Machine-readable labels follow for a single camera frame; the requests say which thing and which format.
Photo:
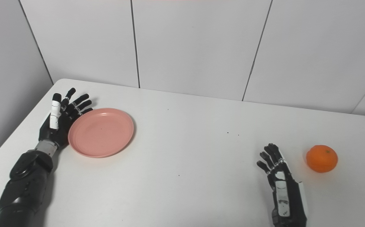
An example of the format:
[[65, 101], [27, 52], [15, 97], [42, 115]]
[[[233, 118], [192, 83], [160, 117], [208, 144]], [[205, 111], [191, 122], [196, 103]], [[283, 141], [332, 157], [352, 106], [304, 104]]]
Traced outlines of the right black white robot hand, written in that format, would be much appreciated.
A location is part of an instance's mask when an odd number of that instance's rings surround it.
[[307, 213], [302, 182], [297, 182], [283, 158], [279, 147], [269, 143], [260, 152], [263, 161], [257, 166], [267, 175], [272, 189], [274, 209], [272, 223], [275, 227], [306, 227]]

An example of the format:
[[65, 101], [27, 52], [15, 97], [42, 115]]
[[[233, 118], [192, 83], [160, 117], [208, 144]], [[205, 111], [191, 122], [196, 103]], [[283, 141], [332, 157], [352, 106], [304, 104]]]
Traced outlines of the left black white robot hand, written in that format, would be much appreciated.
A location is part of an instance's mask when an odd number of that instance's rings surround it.
[[53, 95], [50, 114], [40, 128], [40, 141], [50, 141], [57, 149], [69, 145], [69, 132], [73, 124], [82, 115], [93, 110], [89, 94], [83, 94], [72, 101], [75, 93], [76, 89], [71, 88], [64, 98], [60, 93]]

